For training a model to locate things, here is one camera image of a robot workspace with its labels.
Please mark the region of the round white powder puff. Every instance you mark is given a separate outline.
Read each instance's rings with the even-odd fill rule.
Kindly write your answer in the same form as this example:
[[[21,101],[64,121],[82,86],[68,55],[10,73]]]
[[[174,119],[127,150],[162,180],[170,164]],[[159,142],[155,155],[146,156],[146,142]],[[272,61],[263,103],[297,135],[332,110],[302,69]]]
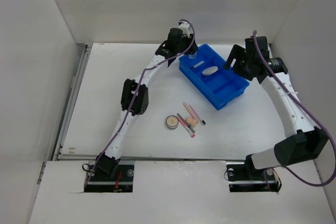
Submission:
[[[207,77],[207,76],[210,76],[210,75],[214,74],[217,71],[218,71],[217,66],[211,66],[211,67],[208,67],[208,68],[206,68],[202,71],[202,76]]]

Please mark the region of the small white black-capped bottle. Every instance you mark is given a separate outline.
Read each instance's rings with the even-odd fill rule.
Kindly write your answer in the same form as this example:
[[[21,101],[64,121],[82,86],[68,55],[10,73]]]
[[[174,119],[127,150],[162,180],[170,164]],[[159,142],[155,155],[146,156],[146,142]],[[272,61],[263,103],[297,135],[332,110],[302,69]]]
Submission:
[[[197,68],[198,66],[202,65],[203,63],[204,63],[204,61],[200,61],[200,62],[198,62],[197,64],[193,65],[190,69],[191,69],[191,70],[192,70],[192,69],[195,69],[195,68]]]

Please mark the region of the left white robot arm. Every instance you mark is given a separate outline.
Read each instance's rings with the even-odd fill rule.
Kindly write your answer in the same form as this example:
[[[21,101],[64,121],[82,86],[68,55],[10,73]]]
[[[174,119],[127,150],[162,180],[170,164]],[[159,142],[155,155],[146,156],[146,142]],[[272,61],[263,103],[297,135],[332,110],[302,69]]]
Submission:
[[[193,55],[198,47],[195,29],[186,19],[180,19],[178,26],[170,29],[168,37],[154,53],[150,63],[133,79],[126,79],[121,94],[121,113],[111,139],[97,156],[88,175],[100,174],[105,180],[117,176],[119,161],[125,144],[125,137],[136,120],[149,106],[149,87],[155,78],[182,55]]]

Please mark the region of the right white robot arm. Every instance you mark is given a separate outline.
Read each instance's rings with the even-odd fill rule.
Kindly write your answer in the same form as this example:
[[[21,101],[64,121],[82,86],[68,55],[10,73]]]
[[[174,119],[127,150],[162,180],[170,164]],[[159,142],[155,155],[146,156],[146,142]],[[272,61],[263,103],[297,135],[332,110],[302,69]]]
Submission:
[[[297,103],[284,61],[270,57],[265,36],[247,38],[245,47],[233,45],[223,68],[259,84],[271,98],[281,119],[285,139],[266,151],[246,156],[243,172],[250,179],[267,168],[316,159],[328,141],[326,132]]]

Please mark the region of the clear plastic bottle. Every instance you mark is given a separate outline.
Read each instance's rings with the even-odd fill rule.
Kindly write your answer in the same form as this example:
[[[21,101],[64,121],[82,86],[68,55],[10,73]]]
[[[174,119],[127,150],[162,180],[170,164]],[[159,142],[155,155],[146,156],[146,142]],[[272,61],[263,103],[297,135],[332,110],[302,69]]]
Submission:
[[[189,54],[188,56],[189,59],[196,59],[196,57],[197,57],[197,53]]]

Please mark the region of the beige makeup sponge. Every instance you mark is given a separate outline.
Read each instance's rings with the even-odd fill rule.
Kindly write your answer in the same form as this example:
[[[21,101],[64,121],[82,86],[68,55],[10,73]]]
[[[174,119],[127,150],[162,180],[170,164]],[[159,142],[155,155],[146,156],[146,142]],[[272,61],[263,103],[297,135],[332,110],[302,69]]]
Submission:
[[[187,117],[185,120],[191,127],[195,127],[198,124],[198,119],[193,117]]]

